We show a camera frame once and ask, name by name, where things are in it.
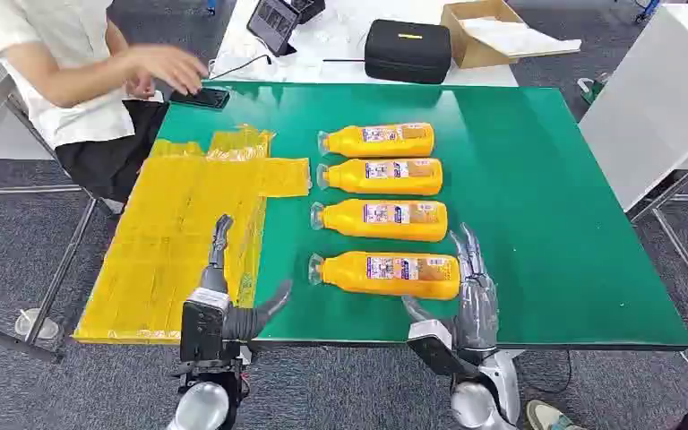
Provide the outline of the person's right hand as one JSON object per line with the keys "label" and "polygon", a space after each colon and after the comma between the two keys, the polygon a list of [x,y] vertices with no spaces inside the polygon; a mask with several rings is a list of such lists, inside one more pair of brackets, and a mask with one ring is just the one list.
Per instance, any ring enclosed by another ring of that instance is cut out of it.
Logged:
{"label": "person's right hand", "polygon": [[192,54],[166,45],[137,45],[126,49],[123,59],[135,75],[148,74],[159,79],[176,92],[194,95],[202,87],[208,74],[206,66]]}

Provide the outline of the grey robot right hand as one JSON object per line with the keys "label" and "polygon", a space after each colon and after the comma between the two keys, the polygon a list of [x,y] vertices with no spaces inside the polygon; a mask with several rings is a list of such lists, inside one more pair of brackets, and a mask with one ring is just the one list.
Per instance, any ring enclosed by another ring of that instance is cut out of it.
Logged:
{"label": "grey robot right hand", "polygon": [[414,297],[401,298],[411,319],[408,346],[438,374],[480,366],[497,351],[496,287],[476,234],[465,222],[460,223],[460,231],[461,235],[449,233],[460,267],[456,314],[443,321],[421,307]]}

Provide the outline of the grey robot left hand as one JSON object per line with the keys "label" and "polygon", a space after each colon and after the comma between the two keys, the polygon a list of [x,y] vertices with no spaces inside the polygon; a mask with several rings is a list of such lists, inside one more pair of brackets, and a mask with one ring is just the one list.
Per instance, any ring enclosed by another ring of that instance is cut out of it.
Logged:
{"label": "grey robot left hand", "polygon": [[293,281],[284,279],[275,294],[255,308],[240,308],[231,304],[228,281],[225,275],[225,252],[228,248],[228,231],[232,218],[222,214],[216,221],[212,233],[207,265],[202,270],[198,287],[192,297],[221,311],[222,337],[226,340],[255,339],[266,323],[289,301]]}

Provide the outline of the person's left hand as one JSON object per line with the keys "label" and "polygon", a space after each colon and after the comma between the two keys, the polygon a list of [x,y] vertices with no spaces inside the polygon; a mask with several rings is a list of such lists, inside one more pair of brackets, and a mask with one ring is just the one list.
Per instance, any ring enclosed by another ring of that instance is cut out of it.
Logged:
{"label": "person's left hand", "polygon": [[129,99],[150,99],[156,95],[156,86],[148,74],[135,75],[125,82],[125,92]]}

